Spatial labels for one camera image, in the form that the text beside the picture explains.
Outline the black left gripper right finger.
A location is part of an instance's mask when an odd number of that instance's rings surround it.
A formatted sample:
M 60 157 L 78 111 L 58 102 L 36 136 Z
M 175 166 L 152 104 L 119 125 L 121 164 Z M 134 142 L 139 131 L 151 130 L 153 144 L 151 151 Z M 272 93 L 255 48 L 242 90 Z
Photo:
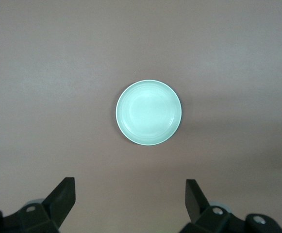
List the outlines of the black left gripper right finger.
M 194 179 L 186 180 L 185 206 L 190 222 L 182 233 L 244 233 L 246 230 L 243 220 L 223 207 L 210 205 Z

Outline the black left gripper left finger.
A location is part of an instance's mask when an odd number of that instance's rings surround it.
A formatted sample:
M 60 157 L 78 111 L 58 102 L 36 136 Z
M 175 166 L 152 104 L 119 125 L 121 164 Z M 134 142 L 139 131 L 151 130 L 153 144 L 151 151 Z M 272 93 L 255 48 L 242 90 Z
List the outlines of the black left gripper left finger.
M 29 203 L 5 217 L 4 232 L 58 233 L 75 201 L 75 179 L 66 177 L 41 203 Z

